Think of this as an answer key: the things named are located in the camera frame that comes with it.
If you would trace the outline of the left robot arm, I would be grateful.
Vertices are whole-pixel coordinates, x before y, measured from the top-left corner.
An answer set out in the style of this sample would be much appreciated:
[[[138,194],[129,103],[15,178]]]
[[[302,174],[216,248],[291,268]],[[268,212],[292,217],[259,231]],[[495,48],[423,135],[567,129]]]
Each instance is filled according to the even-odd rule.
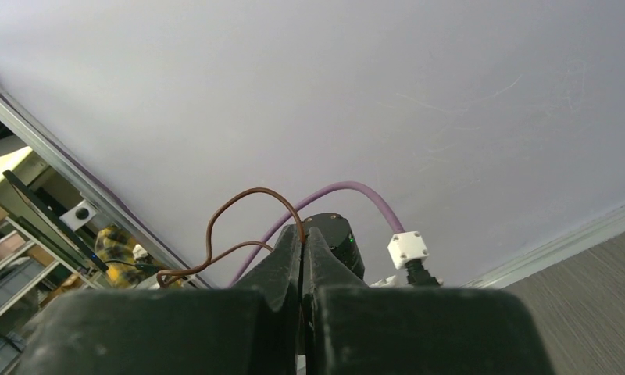
[[[318,213],[303,222],[306,230],[316,227],[333,255],[363,280],[365,266],[351,225],[342,215],[334,212]]]

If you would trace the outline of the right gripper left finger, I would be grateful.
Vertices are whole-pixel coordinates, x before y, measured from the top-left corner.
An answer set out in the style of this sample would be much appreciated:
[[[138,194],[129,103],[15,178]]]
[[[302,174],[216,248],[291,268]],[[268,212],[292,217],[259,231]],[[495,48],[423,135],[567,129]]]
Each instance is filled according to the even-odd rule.
[[[67,293],[44,311],[19,374],[294,374],[300,236],[224,289]]]

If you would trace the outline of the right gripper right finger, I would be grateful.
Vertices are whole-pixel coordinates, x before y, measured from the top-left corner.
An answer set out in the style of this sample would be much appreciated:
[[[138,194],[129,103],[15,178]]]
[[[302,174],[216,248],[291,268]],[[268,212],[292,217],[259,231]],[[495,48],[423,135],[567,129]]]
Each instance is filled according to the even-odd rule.
[[[527,307],[495,289],[369,287],[319,229],[302,248],[310,374],[551,374]]]

